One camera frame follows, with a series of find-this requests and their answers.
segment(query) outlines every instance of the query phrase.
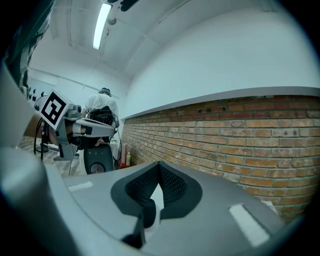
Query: white tape strip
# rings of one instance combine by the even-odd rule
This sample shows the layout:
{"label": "white tape strip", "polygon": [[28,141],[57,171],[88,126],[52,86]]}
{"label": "white tape strip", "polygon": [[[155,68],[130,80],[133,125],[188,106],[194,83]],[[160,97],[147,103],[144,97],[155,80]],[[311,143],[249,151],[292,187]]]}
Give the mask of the white tape strip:
{"label": "white tape strip", "polygon": [[258,247],[268,241],[270,238],[269,234],[251,216],[242,204],[236,204],[230,207],[229,212],[252,247]]}
{"label": "white tape strip", "polygon": [[92,186],[93,186],[93,184],[90,181],[88,181],[85,183],[81,183],[81,184],[77,184],[77,185],[73,185],[73,186],[68,186],[68,189],[70,192],[73,192],[73,191],[77,191],[77,190],[89,189]]}

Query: brick wall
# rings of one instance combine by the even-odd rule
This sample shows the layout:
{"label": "brick wall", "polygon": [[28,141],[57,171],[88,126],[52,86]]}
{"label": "brick wall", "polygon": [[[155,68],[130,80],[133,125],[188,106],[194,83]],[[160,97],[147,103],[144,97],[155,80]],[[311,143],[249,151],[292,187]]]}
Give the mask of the brick wall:
{"label": "brick wall", "polygon": [[272,201],[284,220],[302,213],[320,181],[320,99],[233,98],[125,121],[134,164],[166,160]]}

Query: ceiling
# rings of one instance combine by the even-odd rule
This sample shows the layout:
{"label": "ceiling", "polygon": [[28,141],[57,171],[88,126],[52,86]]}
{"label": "ceiling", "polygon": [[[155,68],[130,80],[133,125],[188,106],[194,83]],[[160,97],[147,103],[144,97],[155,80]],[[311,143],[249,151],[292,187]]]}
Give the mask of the ceiling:
{"label": "ceiling", "polygon": [[256,0],[139,0],[128,11],[113,4],[99,50],[93,48],[101,0],[57,0],[49,32],[80,53],[97,57],[133,78],[165,45],[217,15],[257,5]]}

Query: white wall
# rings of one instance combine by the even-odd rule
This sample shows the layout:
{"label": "white wall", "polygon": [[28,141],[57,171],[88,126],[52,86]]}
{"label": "white wall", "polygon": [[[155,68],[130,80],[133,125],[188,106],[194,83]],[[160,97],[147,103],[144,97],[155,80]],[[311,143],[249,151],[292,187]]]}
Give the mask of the white wall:
{"label": "white wall", "polygon": [[306,37],[282,11],[229,12],[193,27],[149,63],[130,84],[123,116],[225,98],[312,95],[319,71]]}
{"label": "white wall", "polygon": [[30,86],[35,86],[35,80],[51,84],[81,106],[102,87],[109,88],[121,118],[130,80],[97,60],[97,57],[75,51],[59,38],[52,40],[48,31],[32,55],[29,76],[33,80],[30,80]]}

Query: ceiling fixture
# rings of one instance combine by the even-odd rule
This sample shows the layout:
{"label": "ceiling fixture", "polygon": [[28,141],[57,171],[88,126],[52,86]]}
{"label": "ceiling fixture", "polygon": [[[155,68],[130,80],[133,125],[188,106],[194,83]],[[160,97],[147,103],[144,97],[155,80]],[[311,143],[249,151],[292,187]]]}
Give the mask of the ceiling fixture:
{"label": "ceiling fixture", "polygon": [[111,10],[111,5],[103,3],[99,12],[98,20],[96,21],[93,48],[99,50],[101,44],[102,34],[104,32],[105,24],[108,18],[108,14]]}

